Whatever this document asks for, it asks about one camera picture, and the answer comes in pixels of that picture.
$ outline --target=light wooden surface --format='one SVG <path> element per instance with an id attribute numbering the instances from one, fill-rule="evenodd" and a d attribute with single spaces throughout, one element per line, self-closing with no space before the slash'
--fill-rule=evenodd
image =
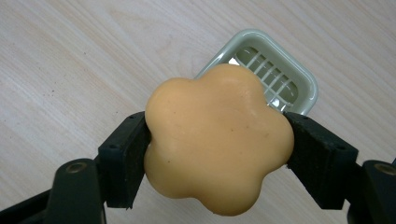
<path id="1" fill-rule="evenodd" d="M 396 157 L 396 2 L 1 1 L 0 209 L 51 187 L 67 161 L 97 148 L 169 77 L 194 77 L 238 31 L 257 28 L 316 77 L 309 116 L 360 151 Z M 134 209 L 108 223 L 347 223 L 322 211 L 286 169 L 254 207 L 218 217 L 165 199 L 145 178 Z"/>

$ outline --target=plastic tray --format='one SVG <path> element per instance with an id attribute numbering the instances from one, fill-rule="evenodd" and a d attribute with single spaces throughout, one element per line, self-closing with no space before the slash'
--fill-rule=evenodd
<path id="1" fill-rule="evenodd" d="M 239 64 L 258 76 L 269 106 L 306 115 L 318 99 L 313 75 L 260 30 L 236 34 L 196 76 L 220 63 Z"/>

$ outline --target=table surface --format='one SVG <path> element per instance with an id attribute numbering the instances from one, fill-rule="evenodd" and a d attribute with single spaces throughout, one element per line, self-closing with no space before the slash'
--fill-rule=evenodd
<path id="1" fill-rule="evenodd" d="M 396 2 L 1 1 L 0 209 L 52 184 L 67 161 L 94 158 L 170 77 L 195 77 L 237 32 L 264 31 L 314 74 L 309 113 L 366 160 L 396 157 Z M 213 215 L 144 178 L 134 209 L 108 223 L 347 223 L 323 211 L 285 167 L 255 205 Z"/>

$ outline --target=flower-shaped sponge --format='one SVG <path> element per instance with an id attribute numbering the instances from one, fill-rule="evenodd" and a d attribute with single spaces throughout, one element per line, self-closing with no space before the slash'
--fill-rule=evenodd
<path id="1" fill-rule="evenodd" d="M 221 64 L 196 80 L 171 78 L 146 107 L 149 183 L 170 198 L 198 199 L 213 213 L 236 216 L 259 197 L 262 180 L 287 162 L 293 132 L 266 105 L 248 69 Z"/>

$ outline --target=screw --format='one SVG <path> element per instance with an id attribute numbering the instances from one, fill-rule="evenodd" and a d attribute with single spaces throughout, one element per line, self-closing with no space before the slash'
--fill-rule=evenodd
<path id="1" fill-rule="evenodd" d="M 75 174 L 84 170 L 86 167 L 87 167 L 87 163 L 79 161 L 67 166 L 66 172 L 69 174 Z"/>
<path id="2" fill-rule="evenodd" d="M 374 165 L 374 167 L 382 172 L 385 173 L 387 175 L 396 175 L 396 169 L 391 166 L 391 165 L 387 165 L 387 164 L 383 164 L 383 163 L 377 163 L 376 165 Z"/>

